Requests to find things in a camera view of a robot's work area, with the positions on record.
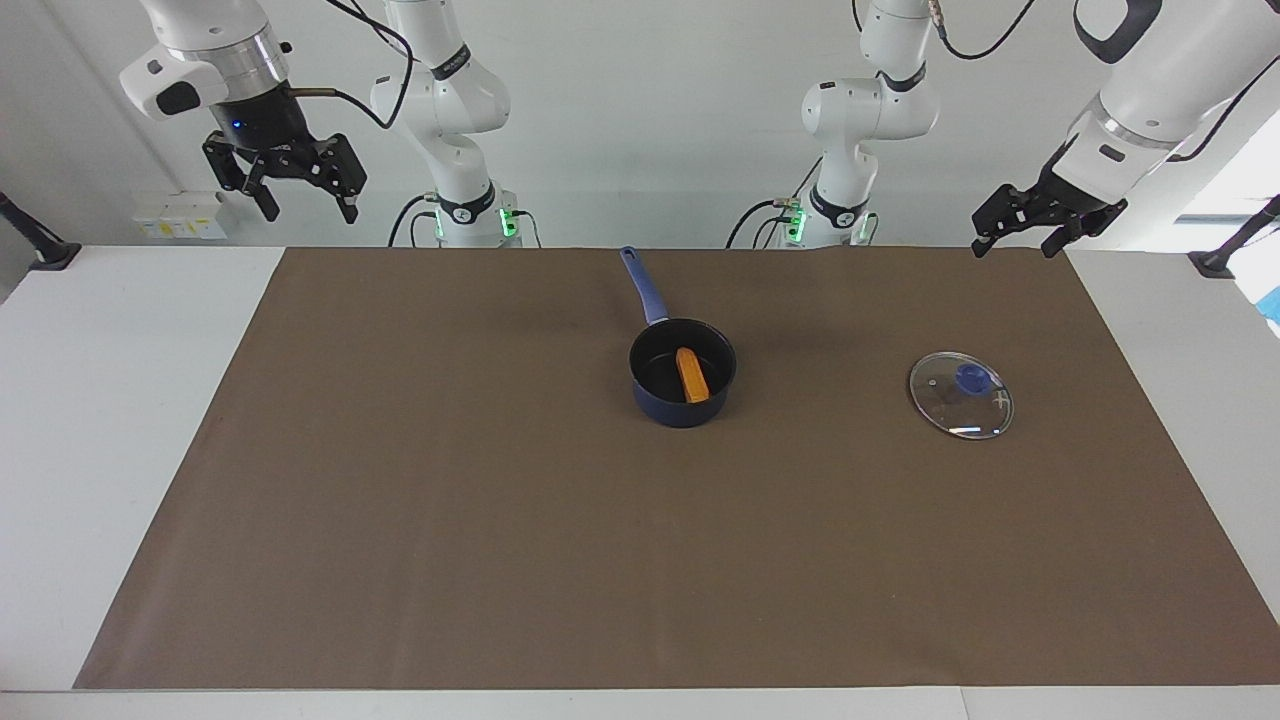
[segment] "robotic arm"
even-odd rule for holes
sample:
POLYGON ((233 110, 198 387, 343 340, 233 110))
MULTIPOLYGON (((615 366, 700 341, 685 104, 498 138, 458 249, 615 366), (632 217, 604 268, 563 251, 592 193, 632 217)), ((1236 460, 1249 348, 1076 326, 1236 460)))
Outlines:
POLYGON ((220 129, 202 149, 218 183, 252 197, 268 220, 280 209, 265 178, 294 178, 356 222, 365 169, 344 136, 316 140, 307 129, 287 79, 291 47, 257 0, 141 1, 159 44, 120 73, 129 100, 157 120, 209 108, 220 129))
POLYGON ((1034 186, 1001 186, 974 213, 979 258, 1032 227, 1056 228, 1046 258, 1106 231, 1125 195, 1276 58, 1280 0, 1078 0, 1075 29, 1111 79, 1034 186))
MULTIPOLYGON (((413 142, 435 181, 439 240, 453 247, 518 246, 515 196, 489 177, 484 152, 465 136, 507 124, 506 86, 471 56, 451 0, 387 0, 387 15, 421 60, 396 131, 413 142)), ((375 110, 394 105, 401 79, 378 81, 375 110)))
POLYGON ((822 172, 804 196, 804 222, 783 247, 849 243, 878 170, 861 143, 920 137, 933 129, 940 100, 925 77, 929 8, 927 0, 873 0, 861 50, 879 70, 876 78, 823 82, 809 90, 804 123, 822 142, 822 172))

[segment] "white wall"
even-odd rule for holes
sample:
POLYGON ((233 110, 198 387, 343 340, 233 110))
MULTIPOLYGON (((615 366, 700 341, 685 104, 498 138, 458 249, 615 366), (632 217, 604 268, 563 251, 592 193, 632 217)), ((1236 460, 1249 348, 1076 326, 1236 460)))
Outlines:
MULTIPOLYGON (((296 47, 296 85, 364 96, 374 77, 399 67, 372 33, 320 0, 261 1, 296 47)), ((1179 4, 1197 0, 1166 1, 1179 4)), ((973 50, 1023 0, 952 5, 951 37, 973 50)), ((1034 181, 1107 77, 1076 41, 1071 5, 1039 3, 986 61, 961 63, 931 42, 942 118, 925 138, 876 149, 882 242, 966 245, 969 214, 996 186, 1034 181)), ((817 156, 799 117, 808 87, 870 73, 845 0, 458 0, 457 9, 476 56, 513 99, 508 127, 479 141, 495 177, 538 214, 548 245, 722 245, 750 202, 788 193, 817 156)), ((131 191, 215 188, 198 152, 212 119, 151 123, 115 85, 118 69, 154 42, 136 0, 6 3, 0 187, 69 237, 137 242, 131 191)), ((346 132, 370 172, 361 220, 344 227, 328 196, 278 182, 280 220, 266 227, 248 213, 236 242, 375 245, 403 199, 430 187, 397 136, 334 102, 306 108, 312 129, 346 132)), ((1277 105, 1280 72, 1212 150, 1152 178, 1094 246, 1158 246, 1164 227, 1277 105)))

